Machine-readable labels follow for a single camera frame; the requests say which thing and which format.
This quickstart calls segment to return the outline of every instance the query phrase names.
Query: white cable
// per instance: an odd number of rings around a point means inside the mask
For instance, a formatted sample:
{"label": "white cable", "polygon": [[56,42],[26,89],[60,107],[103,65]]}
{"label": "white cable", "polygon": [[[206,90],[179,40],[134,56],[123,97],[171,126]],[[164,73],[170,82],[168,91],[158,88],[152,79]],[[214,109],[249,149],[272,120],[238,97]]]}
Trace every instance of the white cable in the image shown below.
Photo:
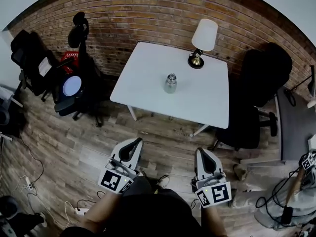
{"label": "white cable", "polygon": [[16,188],[18,188],[18,186],[19,186],[19,184],[20,184],[20,181],[21,181],[21,179],[22,179],[23,177],[26,177],[26,175],[21,176],[21,177],[19,178],[18,184],[17,184],[16,187],[11,191],[11,196],[13,195],[14,191],[16,190]]}
{"label": "white cable", "polygon": [[68,225],[70,224],[70,219],[69,219],[69,217],[68,217],[68,215],[67,215],[66,203],[68,203],[68,204],[71,206],[71,208],[75,211],[74,207],[70,204],[70,202],[68,202],[68,201],[65,202],[65,214],[66,214],[68,223],[67,223],[67,225],[63,226],[62,224],[60,224],[59,222],[57,222],[57,221],[55,220],[55,218],[54,218],[53,215],[50,213],[50,211],[47,209],[47,207],[45,206],[45,204],[43,203],[43,201],[39,198],[39,196],[36,196],[36,197],[37,197],[37,198],[41,201],[41,203],[44,205],[45,209],[48,211],[49,215],[52,217],[52,219],[54,220],[54,222],[55,222],[56,224],[60,225],[60,226],[63,227],[63,228],[68,227]]}

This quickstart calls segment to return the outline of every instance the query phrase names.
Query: chair armrest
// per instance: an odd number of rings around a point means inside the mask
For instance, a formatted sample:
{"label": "chair armrest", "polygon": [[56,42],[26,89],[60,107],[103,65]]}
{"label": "chair armrest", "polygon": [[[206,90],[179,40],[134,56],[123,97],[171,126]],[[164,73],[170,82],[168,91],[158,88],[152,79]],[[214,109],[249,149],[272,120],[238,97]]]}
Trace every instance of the chair armrest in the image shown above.
{"label": "chair armrest", "polygon": [[60,112],[75,104],[75,97],[68,97],[64,101],[55,105],[55,112]]}

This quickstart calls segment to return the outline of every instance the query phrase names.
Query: person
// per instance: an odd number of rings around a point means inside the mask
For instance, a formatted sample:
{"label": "person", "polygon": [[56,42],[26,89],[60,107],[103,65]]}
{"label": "person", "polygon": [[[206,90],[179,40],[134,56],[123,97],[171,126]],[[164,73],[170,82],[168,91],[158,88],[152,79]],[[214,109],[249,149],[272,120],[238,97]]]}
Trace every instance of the person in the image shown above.
{"label": "person", "polygon": [[189,205],[173,190],[166,189],[169,180],[164,175],[152,187],[140,173],[123,195],[107,192],[83,216],[80,227],[66,228],[60,237],[227,236],[216,207],[202,209],[200,226]]}
{"label": "person", "polygon": [[0,197],[0,236],[23,237],[35,226],[47,227],[46,217],[41,213],[25,214],[11,196]]}

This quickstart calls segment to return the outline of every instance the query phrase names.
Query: lamp base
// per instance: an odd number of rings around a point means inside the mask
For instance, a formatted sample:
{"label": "lamp base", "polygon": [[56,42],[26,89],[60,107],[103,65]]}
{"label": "lamp base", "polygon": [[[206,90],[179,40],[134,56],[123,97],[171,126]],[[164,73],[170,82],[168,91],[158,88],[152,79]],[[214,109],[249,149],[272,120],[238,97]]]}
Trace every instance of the lamp base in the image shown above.
{"label": "lamp base", "polygon": [[192,56],[189,56],[188,58],[188,64],[190,65],[191,68],[201,69],[204,66],[204,61],[201,57],[196,58],[192,55]]}

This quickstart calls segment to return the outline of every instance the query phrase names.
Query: electrical cable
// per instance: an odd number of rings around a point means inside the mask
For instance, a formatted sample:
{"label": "electrical cable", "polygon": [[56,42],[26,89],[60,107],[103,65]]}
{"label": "electrical cable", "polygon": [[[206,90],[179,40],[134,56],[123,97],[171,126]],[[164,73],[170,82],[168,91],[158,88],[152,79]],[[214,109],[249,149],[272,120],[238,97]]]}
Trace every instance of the electrical cable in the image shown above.
{"label": "electrical cable", "polygon": [[[280,224],[281,226],[283,226],[283,227],[292,227],[292,226],[291,226],[291,225],[290,225],[290,226],[284,225],[284,224],[282,224],[279,220],[275,219],[275,218],[270,214],[270,212],[268,211],[268,202],[269,202],[271,199],[273,199],[273,201],[276,203],[274,197],[277,197],[277,193],[283,188],[283,186],[288,182],[288,180],[290,180],[290,178],[291,178],[299,169],[300,169],[300,167],[298,167],[295,171],[290,172],[291,174],[289,175],[289,177],[288,177],[286,180],[285,180],[285,179],[282,179],[280,182],[278,182],[278,184],[275,185],[275,187],[274,187],[274,189],[273,189],[273,191],[272,191],[272,196],[269,197],[268,200],[267,200],[265,197],[259,197],[258,200],[257,200],[257,202],[256,202],[256,208],[259,209],[259,208],[265,206],[265,207],[266,207],[267,214],[270,216],[270,218],[271,218],[272,220],[274,220],[275,222],[277,222],[278,224]],[[277,187],[281,182],[283,182],[284,180],[285,180],[285,182],[281,185],[281,187],[278,189],[278,191],[276,191],[276,192],[274,193],[276,187]],[[259,202],[259,200],[261,200],[261,199],[264,200],[264,203],[263,203],[261,206],[258,206],[258,202]]]}
{"label": "electrical cable", "polygon": [[191,203],[191,206],[190,206],[190,209],[191,210],[193,210],[194,209],[194,207],[196,206],[196,201],[197,201],[198,199],[194,199],[193,201],[192,201],[192,203]]}
{"label": "electrical cable", "polygon": [[[304,160],[304,157],[306,157],[307,155],[308,155],[308,153],[302,155],[302,157],[301,157],[301,159],[300,159],[300,161],[299,161],[299,165],[301,165],[301,162]],[[279,202],[279,200],[278,200],[278,198],[277,198],[277,194],[278,194],[278,192],[283,188],[283,186],[287,183],[287,181],[290,180],[290,178],[291,178],[295,173],[297,173],[297,172],[299,171],[299,169],[300,169],[300,167],[298,167],[298,168],[297,168],[296,170],[294,170],[294,171],[289,172],[289,177],[288,177],[287,179],[282,179],[280,182],[278,182],[278,183],[275,185],[275,187],[273,188],[273,190],[272,190],[272,196],[271,196],[270,198],[268,198],[268,200],[267,200],[265,197],[259,197],[258,200],[257,200],[257,202],[256,202],[256,208],[261,208],[261,207],[265,206],[265,207],[266,207],[267,214],[270,216],[270,218],[271,218],[272,220],[274,220],[275,222],[277,222],[278,224],[282,225],[282,226],[285,227],[285,228],[293,227],[293,226],[295,226],[295,225],[284,225],[284,224],[282,224],[279,220],[277,220],[276,218],[274,218],[274,217],[269,213],[269,211],[268,211],[268,202],[269,202],[271,199],[273,199],[273,201],[275,202],[276,205],[278,205],[278,206],[280,206],[280,207],[282,207],[282,208],[285,208],[285,206],[283,206],[283,205],[280,204],[280,202]],[[283,182],[284,180],[285,180],[285,182],[284,182],[284,183],[281,185],[281,187],[276,191],[277,186],[279,186],[279,184],[280,184],[281,182]],[[264,203],[263,203],[261,206],[258,206],[258,202],[259,202],[259,200],[261,200],[261,199],[264,200]],[[308,216],[308,215],[313,214],[313,213],[315,213],[315,212],[316,212],[316,211],[313,211],[313,212],[311,212],[311,213],[309,213],[309,214],[306,214],[306,215],[294,215],[294,216],[292,216],[292,218]]]}
{"label": "electrical cable", "polygon": [[39,175],[39,177],[38,177],[35,181],[32,181],[32,182],[31,182],[31,185],[33,185],[33,184],[34,184],[39,178],[41,178],[41,176],[44,174],[44,165],[43,165],[43,162],[42,162],[41,160],[39,160],[39,159],[37,159],[37,158],[35,158],[35,157],[33,156],[32,150],[30,149],[30,147],[29,147],[28,145],[25,144],[25,142],[24,142],[24,140],[23,140],[22,138],[21,138],[21,141],[22,141],[23,144],[28,148],[28,150],[29,150],[30,155],[32,156],[32,158],[33,158],[34,160],[37,160],[37,161],[39,161],[39,162],[41,163],[41,167],[42,167],[41,174]]}
{"label": "electrical cable", "polygon": [[78,202],[77,202],[77,208],[79,208],[78,207],[78,203],[80,202],[80,201],[88,201],[88,202],[91,202],[91,203],[96,203],[96,202],[94,202],[94,201],[91,201],[91,200],[87,200],[87,199],[80,199],[80,200],[78,200]]}
{"label": "electrical cable", "polygon": [[15,186],[15,188],[11,191],[11,196],[13,195],[14,191],[19,187],[20,181],[21,181],[21,179],[24,178],[24,177],[26,177],[26,175],[21,176],[21,177],[19,178],[18,184],[17,184],[17,185]]}
{"label": "electrical cable", "polygon": [[32,211],[34,212],[34,210],[33,210],[33,208],[32,208],[32,206],[31,206],[31,202],[30,202],[30,198],[29,198],[29,194],[32,194],[33,196],[35,196],[35,197],[37,197],[38,198],[38,200],[43,204],[43,206],[45,207],[45,209],[47,210],[47,212],[49,213],[49,215],[52,217],[52,219],[54,220],[54,222],[56,223],[56,224],[58,224],[58,225],[60,225],[61,227],[63,227],[63,228],[66,228],[66,227],[68,227],[69,226],[69,224],[70,224],[70,219],[69,219],[69,217],[68,217],[68,215],[67,215],[67,211],[66,211],[66,203],[68,203],[70,206],[71,206],[71,208],[74,210],[74,211],[76,211],[75,209],[74,209],[74,207],[72,206],[72,204],[70,203],[70,202],[68,202],[68,201],[65,201],[65,215],[66,215],[66,218],[67,218],[67,220],[68,220],[68,223],[65,225],[65,226],[63,226],[62,224],[60,224],[58,221],[56,221],[55,220],[55,218],[53,217],[53,215],[50,213],[50,211],[48,210],[48,208],[46,207],[46,205],[44,204],[44,202],[39,198],[39,196],[38,196],[38,192],[37,192],[37,189],[35,188],[35,190],[36,190],[36,194],[34,194],[34,193],[27,193],[27,198],[28,198],[28,201],[29,201],[29,205],[30,205],[30,207],[31,207],[31,209],[32,209]]}
{"label": "electrical cable", "polygon": [[97,192],[97,196],[98,196],[98,198],[100,198],[100,196],[99,196],[99,192],[102,192],[103,193],[103,195],[105,195],[105,193],[103,192],[103,191],[98,191]]}

